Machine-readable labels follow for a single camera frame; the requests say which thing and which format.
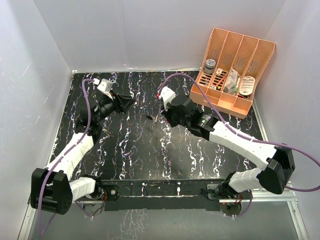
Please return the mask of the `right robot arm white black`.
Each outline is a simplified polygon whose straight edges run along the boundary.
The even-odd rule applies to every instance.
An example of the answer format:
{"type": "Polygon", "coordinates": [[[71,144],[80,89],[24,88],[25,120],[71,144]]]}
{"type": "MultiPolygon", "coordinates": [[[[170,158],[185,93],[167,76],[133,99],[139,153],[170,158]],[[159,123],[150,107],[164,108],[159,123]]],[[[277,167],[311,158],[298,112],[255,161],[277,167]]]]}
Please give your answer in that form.
{"type": "Polygon", "coordinates": [[[181,125],[194,136],[214,142],[236,152],[255,164],[255,168],[230,173],[213,193],[235,198],[244,191],[263,188],[273,194],[283,193],[295,170],[292,151],[283,146],[255,142],[242,132],[232,133],[229,125],[218,120],[212,113],[204,112],[186,95],[159,97],[161,113],[171,127],[181,125]]]}

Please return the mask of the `silver metal keyring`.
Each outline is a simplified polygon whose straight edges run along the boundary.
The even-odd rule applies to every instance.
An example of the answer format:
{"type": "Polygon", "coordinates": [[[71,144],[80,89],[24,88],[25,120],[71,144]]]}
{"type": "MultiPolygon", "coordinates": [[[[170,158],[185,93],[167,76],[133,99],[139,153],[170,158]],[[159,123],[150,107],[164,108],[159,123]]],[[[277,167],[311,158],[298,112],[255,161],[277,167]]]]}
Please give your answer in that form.
{"type": "Polygon", "coordinates": [[[153,119],[153,123],[154,123],[154,124],[157,124],[157,123],[158,123],[159,118],[160,118],[160,115],[159,115],[159,114],[157,114],[157,115],[155,116],[155,118],[153,119]]]}

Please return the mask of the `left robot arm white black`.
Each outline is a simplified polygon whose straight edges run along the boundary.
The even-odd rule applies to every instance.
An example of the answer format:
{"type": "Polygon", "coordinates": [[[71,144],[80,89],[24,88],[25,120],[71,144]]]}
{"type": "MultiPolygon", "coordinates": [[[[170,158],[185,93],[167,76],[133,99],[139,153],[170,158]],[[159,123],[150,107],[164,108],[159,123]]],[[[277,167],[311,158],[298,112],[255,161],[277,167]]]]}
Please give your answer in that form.
{"type": "Polygon", "coordinates": [[[103,195],[100,177],[85,174],[76,180],[71,178],[76,166],[100,140],[103,120],[112,113],[125,114],[134,103],[129,95],[111,92],[80,111],[70,142],[51,163],[36,168],[31,175],[32,208],[64,215],[72,202],[85,196],[97,200],[103,195]]]}

